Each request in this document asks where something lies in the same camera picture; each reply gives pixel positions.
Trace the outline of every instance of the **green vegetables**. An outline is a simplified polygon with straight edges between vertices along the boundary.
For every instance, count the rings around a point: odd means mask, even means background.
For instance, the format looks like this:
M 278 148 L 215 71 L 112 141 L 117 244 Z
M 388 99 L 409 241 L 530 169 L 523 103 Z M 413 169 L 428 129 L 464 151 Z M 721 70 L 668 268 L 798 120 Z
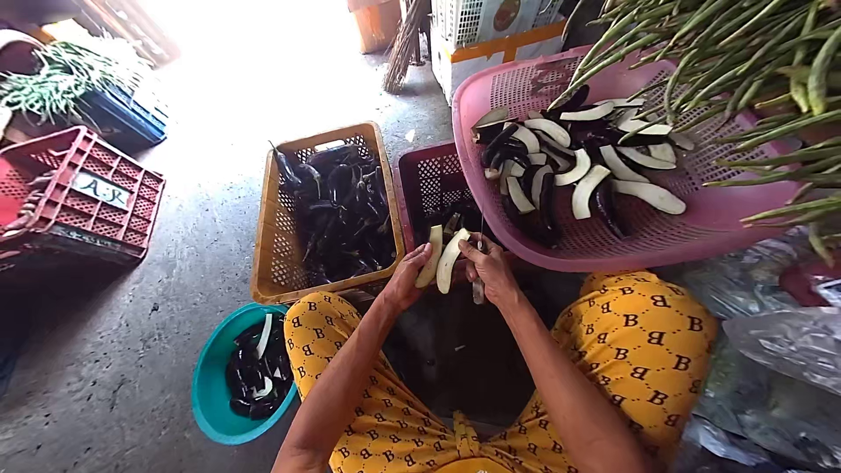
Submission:
M 78 105 L 82 95 L 93 90 L 122 88 L 133 91 L 140 86 L 140 74 L 117 61 L 80 45 L 57 41 L 34 50 L 43 65 L 35 74 L 1 73 L 0 106 L 19 112 L 33 125 L 70 118 L 84 120 Z M 89 117 L 88 123 L 95 125 Z
M 594 23 L 610 26 L 553 105 L 563 103 L 597 72 L 629 54 L 642 53 L 631 69 L 664 59 L 677 65 L 671 77 L 637 93 L 664 89 L 663 103 L 641 114 L 654 123 L 676 125 L 683 114 L 694 110 L 689 123 L 675 128 L 685 131 L 714 116 L 723 116 L 722 124 L 727 123 L 750 106 L 785 108 L 785 113 L 763 119 L 751 130 L 721 139 L 735 143 L 734 152 L 841 121 L 841 8 L 836 2 L 626 0 L 611 3 Z M 838 238 L 821 237 L 819 232 L 822 221 L 841 213 L 841 192 L 828 197 L 824 193 L 822 199 L 811 201 L 809 195 L 819 189 L 841 188 L 841 139 L 780 157 L 759 161 L 725 157 L 717 163 L 748 170 L 757 178 L 707 186 L 802 182 L 787 206 L 743 222 L 809 225 L 815 251 L 833 264 L 827 244 L 835 244 Z

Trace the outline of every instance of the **person's left hand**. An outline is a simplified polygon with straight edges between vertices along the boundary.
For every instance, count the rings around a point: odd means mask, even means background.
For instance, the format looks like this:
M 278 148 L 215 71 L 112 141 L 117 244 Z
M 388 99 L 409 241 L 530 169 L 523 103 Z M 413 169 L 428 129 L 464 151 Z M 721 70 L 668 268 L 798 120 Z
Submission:
M 408 309 L 421 297 L 423 290 L 415 287 L 415 279 L 431 255 L 430 243 L 420 245 L 409 252 L 397 265 L 391 280 L 380 293 L 386 306 L 394 309 L 395 315 Z

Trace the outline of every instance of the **teal plastic bowl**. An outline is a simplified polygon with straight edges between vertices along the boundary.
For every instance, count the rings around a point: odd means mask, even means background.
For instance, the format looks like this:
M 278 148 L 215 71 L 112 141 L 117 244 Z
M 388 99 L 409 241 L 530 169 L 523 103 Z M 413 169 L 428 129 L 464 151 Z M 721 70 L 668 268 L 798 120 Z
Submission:
M 257 303 L 242 306 L 216 327 L 204 345 L 193 372 L 193 416 L 211 440 L 224 445 L 251 442 L 271 428 L 298 395 L 298 387 L 293 383 L 275 413 L 261 421 L 237 416 L 228 406 L 230 390 L 225 383 L 225 366 L 236 348 L 234 338 L 248 327 L 266 320 L 267 313 L 285 314 L 286 310 L 286 306 Z

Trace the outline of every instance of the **white plastic crate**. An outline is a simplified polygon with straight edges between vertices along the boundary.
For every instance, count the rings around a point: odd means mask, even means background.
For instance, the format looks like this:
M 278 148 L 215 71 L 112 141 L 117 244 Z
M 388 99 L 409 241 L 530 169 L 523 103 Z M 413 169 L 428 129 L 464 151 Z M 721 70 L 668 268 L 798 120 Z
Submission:
M 559 21 L 562 0 L 520 0 L 513 21 L 500 22 L 511 0 L 432 0 L 432 23 L 450 50 Z

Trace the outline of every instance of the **blue plastic crate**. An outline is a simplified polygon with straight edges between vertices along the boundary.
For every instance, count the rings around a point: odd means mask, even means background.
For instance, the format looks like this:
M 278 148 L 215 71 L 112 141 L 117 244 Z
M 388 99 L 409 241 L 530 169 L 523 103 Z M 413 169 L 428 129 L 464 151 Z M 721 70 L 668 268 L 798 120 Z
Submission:
M 118 88 L 89 92 L 82 100 L 80 108 L 93 121 L 92 128 L 125 153 L 151 148 L 167 138 L 169 117 L 160 104 L 138 104 Z

